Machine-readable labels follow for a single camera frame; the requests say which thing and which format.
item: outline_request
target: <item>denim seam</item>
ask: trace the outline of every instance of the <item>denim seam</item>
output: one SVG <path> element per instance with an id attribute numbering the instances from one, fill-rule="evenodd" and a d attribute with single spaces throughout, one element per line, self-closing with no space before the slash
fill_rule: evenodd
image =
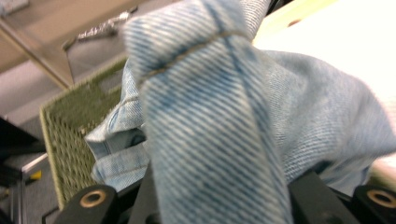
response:
<path id="1" fill-rule="evenodd" d="M 147 168 L 147 167 L 148 167 L 147 164 L 143 164 L 143 165 L 140 165 L 140 166 L 138 166 L 138 167 L 135 167 L 135 168 L 133 168 L 133 169 L 131 169 L 131 170 L 126 170 L 126 171 L 117 172 L 116 174 L 113 174 L 113 175 L 107 175 L 107 174 L 105 174 L 104 179 L 109 179 L 109 178 L 112 178 L 112 177 L 116 177 L 117 175 L 125 175 L 125 174 L 131 173 L 131 172 L 134 172 L 134 171 L 138 171 L 138 170 L 141 170 L 141 169 Z"/>
<path id="2" fill-rule="evenodd" d="M 202 43 L 202 44 L 198 44 L 198 45 L 192 46 L 192 47 L 190 47 L 189 49 L 187 49 L 186 51 L 184 51 L 183 53 L 177 55 L 177 56 L 175 57 L 175 59 L 173 59 L 170 63 L 167 63 L 166 65 L 164 65 L 162 68 L 153 70 L 153 71 L 147 73 L 146 75 L 143 75 L 143 76 L 139 79 L 139 81 L 138 81 L 138 83 L 137 83 L 137 88 L 140 90 L 141 87 L 142 87 L 142 85 L 143 85 L 143 83 L 144 83 L 147 79 L 149 79 L 149 78 L 151 78 L 151 77 L 154 77 L 154 76 L 156 76 L 156 75 L 158 75 L 158 74 L 160 74 L 160 73 L 163 73 L 164 71 L 166 71 L 167 69 L 169 69 L 169 68 L 171 68 L 173 65 L 175 65 L 177 62 L 182 61 L 182 60 L 183 60 L 184 58 L 186 58 L 188 55 L 194 53 L 196 50 L 202 49 L 202 48 L 206 47 L 208 44 L 210 44 L 210 43 L 212 43 L 212 42 L 215 42 L 216 40 L 218 40 L 218 39 L 220 39 L 220 38 L 224 38 L 224 37 L 228 37 L 228 36 L 232 36 L 232 35 L 239 35 L 239 36 L 242 36 L 242 37 L 248 39 L 248 37 L 247 37 L 244 33 L 238 32 L 238 31 L 222 32 L 222 33 L 220 33 L 220 34 L 214 35 L 214 36 L 208 38 L 208 39 L 206 40 L 206 42 L 204 42 L 204 43 Z"/>

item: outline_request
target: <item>floor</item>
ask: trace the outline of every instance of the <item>floor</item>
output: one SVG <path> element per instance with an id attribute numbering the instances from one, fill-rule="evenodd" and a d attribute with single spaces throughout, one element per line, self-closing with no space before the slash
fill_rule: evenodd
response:
<path id="1" fill-rule="evenodd" d="M 150 0 L 139 6 L 134 16 L 164 7 L 171 0 Z M 124 52 L 122 29 L 114 36 L 75 43 L 68 51 L 71 70 L 76 83 L 90 76 L 104 64 L 114 60 Z M 43 139 L 39 108 L 53 97 L 63 92 L 33 63 L 26 62 L 0 74 L 0 116 L 19 126 L 21 129 Z M 6 164 L 21 168 L 41 154 L 11 157 Z M 42 217 L 57 206 L 56 194 L 47 165 L 42 170 L 42 177 L 27 186 L 25 192 L 26 219 L 29 224 L 42 223 Z M 7 213 L 9 198 L 6 189 L 0 189 L 0 207 Z M 46 223 L 53 223 L 57 213 L 46 218 Z"/>

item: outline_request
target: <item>table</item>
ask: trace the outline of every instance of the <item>table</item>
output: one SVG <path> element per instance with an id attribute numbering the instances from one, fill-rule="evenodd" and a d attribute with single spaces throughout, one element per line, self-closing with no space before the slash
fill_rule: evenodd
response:
<path id="1" fill-rule="evenodd" d="M 0 72 L 32 60 L 62 88 L 74 84 L 64 44 L 144 0 L 30 0 L 0 18 Z"/>

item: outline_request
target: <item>jeans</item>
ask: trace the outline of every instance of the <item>jeans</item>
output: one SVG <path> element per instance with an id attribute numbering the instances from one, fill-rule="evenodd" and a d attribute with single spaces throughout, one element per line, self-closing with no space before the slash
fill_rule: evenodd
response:
<path id="1" fill-rule="evenodd" d="M 108 146 L 116 120 L 121 133 L 145 122 L 145 147 L 92 152 L 122 152 L 112 165 L 131 166 L 125 176 L 150 158 L 163 223 L 291 223 L 287 184 L 299 175 L 314 169 L 350 194 L 396 150 L 364 84 L 312 57 L 255 49 L 243 9 L 184 1 L 125 26 L 121 102 L 87 141 Z M 122 108 L 136 88 L 135 107 Z"/>

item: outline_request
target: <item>fabric fold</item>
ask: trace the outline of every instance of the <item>fabric fold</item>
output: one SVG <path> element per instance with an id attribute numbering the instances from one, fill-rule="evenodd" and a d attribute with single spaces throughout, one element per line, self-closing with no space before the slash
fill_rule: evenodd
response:
<path id="1" fill-rule="evenodd" d="M 243 17 L 237 1 L 185 1 L 125 27 L 163 223 L 291 223 Z"/>

